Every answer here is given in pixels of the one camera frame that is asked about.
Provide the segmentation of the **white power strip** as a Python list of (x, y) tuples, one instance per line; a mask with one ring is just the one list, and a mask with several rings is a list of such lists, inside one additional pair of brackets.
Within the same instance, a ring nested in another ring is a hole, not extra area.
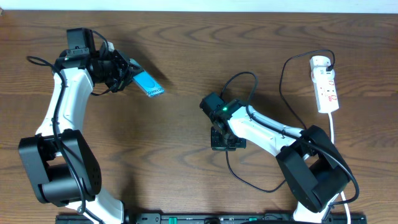
[(311, 72), (319, 113), (327, 114), (339, 109), (334, 77), (335, 71), (327, 71), (326, 67), (315, 67)]

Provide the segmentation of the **blue Galaxy smartphone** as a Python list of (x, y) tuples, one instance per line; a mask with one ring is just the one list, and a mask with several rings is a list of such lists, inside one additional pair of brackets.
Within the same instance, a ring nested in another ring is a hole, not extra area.
[(143, 71), (133, 76), (136, 85), (150, 98), (165, 93), (161, 85), (147, 72)]

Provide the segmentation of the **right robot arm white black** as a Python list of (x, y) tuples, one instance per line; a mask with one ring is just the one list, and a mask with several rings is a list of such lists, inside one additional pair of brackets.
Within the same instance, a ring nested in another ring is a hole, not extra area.
[(298, 201), (296, 222), (326, 222), (345, 187), (349, 183), (359, 187), (332, 140), (318, 126), (286, 126), (241, 100), (227, 103), (216, 93), (204, 97), (200, 109), (212, 123), (212, 150), (234, 151), (250, 141), (275, 157)]

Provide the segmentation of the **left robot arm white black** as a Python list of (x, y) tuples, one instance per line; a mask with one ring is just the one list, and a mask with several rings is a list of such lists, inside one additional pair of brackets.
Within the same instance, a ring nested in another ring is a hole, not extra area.
[(147, 90), (155, 81), (134, 59), (108, 46), (68, 49), (54, 63), (26, 59), (50, 67), (54, 79), (42, 124), (18, 146), (37, 200), (72, 209), (93, 223), (134, 223), (124, 203), (102, 186), (100, 165), (83, 137), (83, 120), (96, 83), (118, 92), (132, 82)]

